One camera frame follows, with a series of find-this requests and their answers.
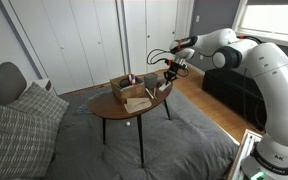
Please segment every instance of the sofa cushion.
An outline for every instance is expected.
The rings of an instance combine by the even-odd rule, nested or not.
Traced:
[[[0,65],[0,104],[11,103],[22,94],[25,88],[26,80],[16,65],[11,62],[2,63]]]
[[[59,123],[0,105],[0,178],[43,177]]]
[[[18,100],[7,105],[26,114],[43,116],[60,121],[69,103],[48,92],[36,83],[25,91]]]

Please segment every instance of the table leg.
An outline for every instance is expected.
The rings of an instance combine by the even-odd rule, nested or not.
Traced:
[[[105,144],[105,126],[106,126],[106,119],[103,118],[103,144]]]
[[[143,138],[142,138],[142,116],[137,116],[137,126],[138,126],[138,135],[140,139],[140,149],[141,149],[141,163],[142,168],[144,168],[144,152],[143,152]]]
[[[169,120],[172,120],[172,119],[171,119],[171,116],[170,116],[170,112],[168,111],[166,99],[164,100],[164,104],[165,104],[165,108],[166,108],[166,113],[167,113],[168,119],[169,119]]]

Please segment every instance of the table top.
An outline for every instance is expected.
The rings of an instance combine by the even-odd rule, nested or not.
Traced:
[[[153,109],[154,107],[158,106],[170,94],[172,87],[173,87],[173,84],[171,84],[163,92],[160,92],[159,90],[157,90],[156,92],[157,99],[151,99],[147,93],[145,93],[144,96],[138,97],[138,98],[146,98],[146,97],[149,98],[151,100],[152,105],[146,109],[136,111],[131,114],[129,114],[126,111],[124,104],[115,97],[113,92],[91,99],[88,101],[87,105],[91,112],[93,112],[95,115],[101,118],[110,119],[110,120],[121,120],[121,119],[132,118],[137,115],[143,114]]]

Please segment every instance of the paper item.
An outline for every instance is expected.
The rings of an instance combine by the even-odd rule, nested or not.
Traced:
[[[146,109],[152,105],[149,98],[127,98],[127,103],[124,104],[128,113],[133,113]]]

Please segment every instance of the cardboard box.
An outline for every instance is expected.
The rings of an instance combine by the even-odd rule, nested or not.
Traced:
[[[119,85],[121,80],[125,78],[128,78],[128,75],[110,80],[113,94],[117,99],[122,103],[126,103],[127,98],[136,98],[145,95],[145,83],[138,77],[136,77],[136,85],[120,89],[117,85]]]

